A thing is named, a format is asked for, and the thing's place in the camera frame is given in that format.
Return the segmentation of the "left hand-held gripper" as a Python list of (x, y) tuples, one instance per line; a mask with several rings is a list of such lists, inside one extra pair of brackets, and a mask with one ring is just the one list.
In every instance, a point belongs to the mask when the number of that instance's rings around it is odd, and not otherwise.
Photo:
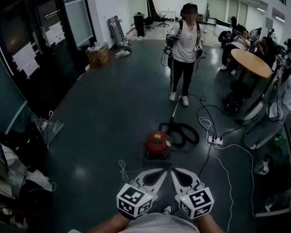
[(167, 170), (164, 168), (154, 168), (141, 172), (135, 181), (145, 188), (126, 183), (116, 196), (118, 211), (130, 220), (147, 212), (157, 200), (157, 193), (166, 176)]

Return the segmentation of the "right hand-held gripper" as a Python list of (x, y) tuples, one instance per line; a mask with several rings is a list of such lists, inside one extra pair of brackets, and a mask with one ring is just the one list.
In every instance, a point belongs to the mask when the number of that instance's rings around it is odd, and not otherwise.
[[(171, 170), (173, 186), (177, 195), (178, 208), (189, 219), (195, 219), (209, 213), (214, 205), (214, 199), (208, 187), (200, 183), (199, 177), (186, 169), (173, 168)], [(186, 188), (194, 189), (184, 192)]]

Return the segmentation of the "person's right forearm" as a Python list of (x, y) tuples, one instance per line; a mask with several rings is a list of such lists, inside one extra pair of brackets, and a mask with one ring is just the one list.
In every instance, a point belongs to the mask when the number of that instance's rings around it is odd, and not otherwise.
[(225, 233), (210, 214), (197, 217), (195, 224), (200, 233)]

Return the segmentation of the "person's left forearm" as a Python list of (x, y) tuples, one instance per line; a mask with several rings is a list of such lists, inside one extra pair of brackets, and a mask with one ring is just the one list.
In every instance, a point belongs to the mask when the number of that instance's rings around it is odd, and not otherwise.
[(130, 219), (117, 213), (107, 221), (94, 226), (88, 233), (119, 233), (123, 231), (130, 222)]

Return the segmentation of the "red vacuum cleaner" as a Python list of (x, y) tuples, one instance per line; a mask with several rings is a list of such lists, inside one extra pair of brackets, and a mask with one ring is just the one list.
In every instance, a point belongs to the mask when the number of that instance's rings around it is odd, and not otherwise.
[(167, 146), (166, 141), (170, 142), (166, 132), (162, 130), (154, 130), (151, 132), (145, 141), (145, 154), (147, 158), (152, 160), (167, 159), (171, 146)]

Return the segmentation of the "person's white shirt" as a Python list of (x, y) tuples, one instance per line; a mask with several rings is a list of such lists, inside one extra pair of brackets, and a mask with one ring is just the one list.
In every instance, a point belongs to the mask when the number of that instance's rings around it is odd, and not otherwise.
[(200, 233), (189, 221), (173, 215), (150, 213), (128, 224), (119, 233)]

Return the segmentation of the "black and white shoe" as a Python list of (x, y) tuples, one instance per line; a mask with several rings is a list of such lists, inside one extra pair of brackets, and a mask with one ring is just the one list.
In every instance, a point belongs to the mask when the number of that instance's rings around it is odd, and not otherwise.
[(259, 175), (267, 175), (274, 166), (274, 159), (271, 155), (264, 155), (262, 167), (259, 169)]

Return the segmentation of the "white round stand base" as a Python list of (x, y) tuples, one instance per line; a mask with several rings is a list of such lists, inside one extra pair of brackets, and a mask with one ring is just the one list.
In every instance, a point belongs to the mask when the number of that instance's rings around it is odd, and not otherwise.
[(259, 101), (243, 118), (244, 121), (253, 119), (263, 108), (263, 102)]

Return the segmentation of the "green object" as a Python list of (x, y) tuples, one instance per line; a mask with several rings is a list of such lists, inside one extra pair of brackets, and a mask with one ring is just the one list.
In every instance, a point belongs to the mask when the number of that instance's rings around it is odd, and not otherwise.
[(283, 156), (287, 155), (286, 143), (287, 140), (283, 132), (282, 131), (277, 132), (274, 137), (274, 145), (281, 151), (281, 154)]

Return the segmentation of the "cardboard box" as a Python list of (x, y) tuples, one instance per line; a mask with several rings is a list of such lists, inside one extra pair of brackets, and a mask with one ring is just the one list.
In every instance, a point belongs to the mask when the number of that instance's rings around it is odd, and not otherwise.
[(101, 68), (110, 58), (110, 49), (107, 42), (95, 42), (94, 46), (88, 47), (85, 52), (90, 68)]

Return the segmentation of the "pile of clothes and clutter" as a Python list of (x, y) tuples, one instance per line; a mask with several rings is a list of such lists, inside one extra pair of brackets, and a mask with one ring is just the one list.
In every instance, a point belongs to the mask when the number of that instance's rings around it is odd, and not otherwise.
[(48, 147), (36, 125), (24, 132), (0, 131), (0, 222), (40, 233), (33, 225), (51, 204), (56, 183), (42, 171)]

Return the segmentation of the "black cabinet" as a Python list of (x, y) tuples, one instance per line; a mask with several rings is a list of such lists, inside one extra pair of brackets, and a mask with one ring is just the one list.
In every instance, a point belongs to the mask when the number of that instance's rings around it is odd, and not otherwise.
[(144, 23), (144, 15), (143, 14), (136, 14), (134, 17), (134, 26), (137, 31), (138, 37), (144, 37), (146, 35), (146, 26)]

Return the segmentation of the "black framed glass door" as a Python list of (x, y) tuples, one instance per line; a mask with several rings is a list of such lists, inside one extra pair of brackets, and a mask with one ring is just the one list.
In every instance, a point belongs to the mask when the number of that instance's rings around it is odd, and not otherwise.
[[(65, 39), (47, 46), (42, 27), (61, 22)], [(39, 117), (49, 117), (85, 72), (86, 47), (96, 39), (87, 0), (0, 0), (0, 58), (3, 66)], [(12, 56), (29, 42), (40, 68), (29, 79)]]

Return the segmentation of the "white desk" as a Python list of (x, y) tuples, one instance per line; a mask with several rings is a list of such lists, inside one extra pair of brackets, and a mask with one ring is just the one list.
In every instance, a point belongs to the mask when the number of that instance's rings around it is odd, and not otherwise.
[(169, 21), (175, 21), (177, 16), (176, 12), (173, 11), (161, 11), (161, 17), (164, 17)]

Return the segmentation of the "white paper sheet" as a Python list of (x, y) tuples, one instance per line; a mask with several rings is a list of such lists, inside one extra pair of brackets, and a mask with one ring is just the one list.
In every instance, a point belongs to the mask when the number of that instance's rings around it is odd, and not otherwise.
[(36, 61), (36, 54), (39, 50), (34, 51), (33, 46), (35, 43), (29, 42), (22, 49), (20, 49), (15, 55), (12, 56), (13, 62), (17, 66), (19, 72), (24, 71), (27, 79), (40, 68), (39, 64)]
[(65, 39), (65, 33), (60, 21), (49, 26), (48, 30), (45, 30), (44, 27), (42, 27), (42, 30), (48, 47), (51, 47), (53, 44), (58, 45)]

